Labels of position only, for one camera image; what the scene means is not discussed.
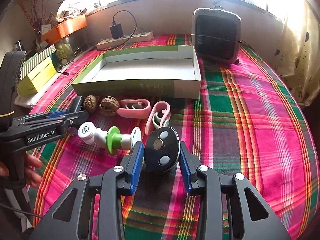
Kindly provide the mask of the person's left hand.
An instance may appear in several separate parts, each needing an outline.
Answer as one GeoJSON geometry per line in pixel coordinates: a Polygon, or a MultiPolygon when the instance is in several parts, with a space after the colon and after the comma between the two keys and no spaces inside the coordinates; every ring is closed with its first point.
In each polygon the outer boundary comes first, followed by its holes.
{"type": "Polygon", "coordinates": [[[24,174],[26,179],[26,184],[37,188],[39,187],[42,177],[37,174],[35,171],[37,168],[42,167],[42,161],[32,154],[29,154],[28,152],[25,152],[24,154],[24,174]]]}

